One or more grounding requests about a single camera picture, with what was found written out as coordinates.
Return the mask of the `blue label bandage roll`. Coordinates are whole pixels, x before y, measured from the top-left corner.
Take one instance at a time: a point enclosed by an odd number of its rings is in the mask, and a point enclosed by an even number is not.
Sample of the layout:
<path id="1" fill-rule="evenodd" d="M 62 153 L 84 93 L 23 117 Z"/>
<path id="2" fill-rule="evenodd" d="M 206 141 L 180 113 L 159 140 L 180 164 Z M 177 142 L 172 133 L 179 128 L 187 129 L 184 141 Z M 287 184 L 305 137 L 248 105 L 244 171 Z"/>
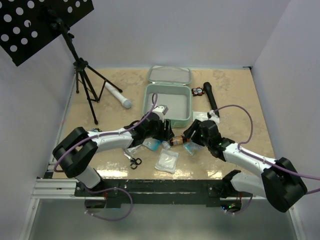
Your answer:
<path id="1" fill-rule="evenodd" d="M 165 140 L 162 141 L 161 144 L 165 150 L 169 150 L 171 148 L 171 145 Z"/>

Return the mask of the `brown medicine bottle orange cap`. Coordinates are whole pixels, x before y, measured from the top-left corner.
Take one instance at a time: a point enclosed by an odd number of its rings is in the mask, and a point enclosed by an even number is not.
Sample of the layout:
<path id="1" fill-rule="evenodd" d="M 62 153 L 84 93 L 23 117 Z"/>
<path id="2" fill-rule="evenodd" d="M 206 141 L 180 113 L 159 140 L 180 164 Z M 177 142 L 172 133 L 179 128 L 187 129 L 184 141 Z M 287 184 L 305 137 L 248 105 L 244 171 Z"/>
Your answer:
<path id="1" fill-rule="evenodd" d="M 185 143 L 187 143 L 189 139 L 183 135 L 180 136 L 174 136 L 169 140 L 169 144 L 174 147 L 174 146 L 180 146 Z"/>

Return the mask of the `blue plaster packet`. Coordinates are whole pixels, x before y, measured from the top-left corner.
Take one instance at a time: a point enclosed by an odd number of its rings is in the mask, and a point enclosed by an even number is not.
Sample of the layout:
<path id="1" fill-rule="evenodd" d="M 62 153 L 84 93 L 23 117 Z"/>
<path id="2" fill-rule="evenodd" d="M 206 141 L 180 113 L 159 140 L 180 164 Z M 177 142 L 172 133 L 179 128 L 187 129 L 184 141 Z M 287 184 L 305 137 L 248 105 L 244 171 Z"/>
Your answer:
<path id="1" fill-rule="evenodd" d="M 161 141 L 154 138 L 145 139 L 142 143 L 143 146 L 145 146 L 151 151 L 156 151 L 160 146 L 160 144 L 161 144 Z"/>

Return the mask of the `mint green medicine case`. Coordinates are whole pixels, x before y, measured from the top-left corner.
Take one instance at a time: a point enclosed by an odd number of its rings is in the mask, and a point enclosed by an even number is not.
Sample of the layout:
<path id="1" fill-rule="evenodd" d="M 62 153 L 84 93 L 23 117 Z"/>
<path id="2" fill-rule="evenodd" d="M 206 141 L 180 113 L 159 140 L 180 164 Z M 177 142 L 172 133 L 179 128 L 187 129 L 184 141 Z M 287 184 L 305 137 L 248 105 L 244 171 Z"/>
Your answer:
<path id="1" fill-rule="evenodd" d="M 148 72 L 144 93 L 143 114 L 152 106 L 152 95 L 157 94 L 157 105 L 165 105 L 168 111 L 165 117 L 170 120 L 172 128 L 185 128 L 192 116 L 192 71 L 186 67 L 152 66 Z"/>

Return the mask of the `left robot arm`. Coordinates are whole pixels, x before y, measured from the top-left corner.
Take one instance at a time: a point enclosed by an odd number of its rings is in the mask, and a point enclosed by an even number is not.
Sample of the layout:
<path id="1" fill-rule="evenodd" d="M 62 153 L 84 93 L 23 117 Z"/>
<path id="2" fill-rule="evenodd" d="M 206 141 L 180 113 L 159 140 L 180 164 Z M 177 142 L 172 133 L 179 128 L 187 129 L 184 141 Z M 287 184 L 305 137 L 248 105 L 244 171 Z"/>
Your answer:
<path id="1" fill-rule="evenodd" d="M 99 196 L 104 188 L 110 188 L 98 172 L 89 166 L 95 154 L 112 149 L 129 149 L 141 145 L 146 139 L 168 141 L 174 136 L 169 119 L 161 120 L 149 115 L 141 124 L 133 121 L 118 131 L 94 132 L 83 127 L 75 128 L 52 151 L 53 157 L 68 178 L 81 182 L 92 196 Z"/>

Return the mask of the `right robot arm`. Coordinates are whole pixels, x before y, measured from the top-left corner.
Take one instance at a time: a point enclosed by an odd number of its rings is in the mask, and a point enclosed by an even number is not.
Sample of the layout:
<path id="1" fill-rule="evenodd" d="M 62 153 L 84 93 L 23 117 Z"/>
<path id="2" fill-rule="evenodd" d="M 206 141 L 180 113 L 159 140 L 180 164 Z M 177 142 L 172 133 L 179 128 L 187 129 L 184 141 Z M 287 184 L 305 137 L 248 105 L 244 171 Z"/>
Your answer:
<path id="1" fill-rule="evenodd" d="M 222 179 L 227 196 L 250 193 L 266 198 L 276 210 L 285 213 L 308 192 L 290 160 L 264 157 L 240 148 L 234 140 L 221 136 L 212 120 L 197 119 L 183 134 L 193 143 L 207 147 L 215 158 L 249 171 L 246 174 L 234 170 Z"/>

